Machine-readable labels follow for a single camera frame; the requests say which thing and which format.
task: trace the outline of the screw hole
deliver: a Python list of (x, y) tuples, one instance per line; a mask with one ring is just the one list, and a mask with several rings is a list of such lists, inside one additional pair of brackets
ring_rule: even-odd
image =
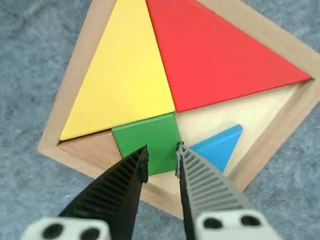
[(49, 225), (42, 233), (44, 239), (50, 240), (59, 237), (64, 230), (64, 227), (60, 223)]
[(223, 227), (222, 222), (215, 218), (207, 218), (203, 225), (206, 229), (220, 229)]
[(96, 240), (99, 238), (100, 231), (97, 228), (91, 227), (85, 230), (82, 234), (80, 239), (81, 240)]
[(257, 219), (254, 216), (243, 216), (241, 218), (241, 223), (244, 226), (260, 226), (261, 225), (259, 219)]

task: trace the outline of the tangram puzzle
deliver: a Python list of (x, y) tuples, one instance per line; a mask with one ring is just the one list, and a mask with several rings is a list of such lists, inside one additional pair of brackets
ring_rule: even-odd
[(38, 150), (95, 178), (147, 145), (141, 198), (182, 217), (176, 144), (243, 190), (319, 79), (320, 55), (240, 0), (93, 0)]
[[(196, 1), (117, 0), (60, 140), (112, 128), (123, 157), (147, 144), (149, 174), (168, 172), (181, 141), (175, 110), (310, 78)], [(224, 134), (193, 147), (221, 171), (240, 137)]]

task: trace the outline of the green square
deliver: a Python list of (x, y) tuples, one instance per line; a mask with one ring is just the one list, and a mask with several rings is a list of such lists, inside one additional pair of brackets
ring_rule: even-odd
[(112, 128), (122, 157), (147, 145), (149, 175), (176, 169), (176, 145), (181, 141), (173, 113)]

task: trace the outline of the gray carpet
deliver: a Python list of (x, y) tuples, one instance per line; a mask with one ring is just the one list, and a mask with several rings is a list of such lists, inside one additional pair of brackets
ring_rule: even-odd
[[(320, 51), (319, 0), (246, 2)], [(55, 216), (92, 181), (36, 152), (89, 4), (0, 0), (0, 239), (19, 239), (26, 225)], [(245, 194), (286, 240), (315, 240), (319, 182), (320, 105)], [(185, 239), (181, 220), (140, 202), (133, 239), (151, 233)]]

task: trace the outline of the puzzle piece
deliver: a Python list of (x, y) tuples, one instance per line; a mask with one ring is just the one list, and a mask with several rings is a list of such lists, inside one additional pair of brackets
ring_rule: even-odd
[(194, 0), (146, 0), (177, 112), (311, 77)]
[(147, 144), (149, 175), (176, 169), (176, 145), (181, 138), (173, 113), (114, 127), (112, 132), (123, 157)]
[(60, 140), (174, 110), (145, 0), (117, 0)]
[(242, 131), (241, 125), (235, 125), (191, 146), (190, 149), (207, 159), (223, 173)]

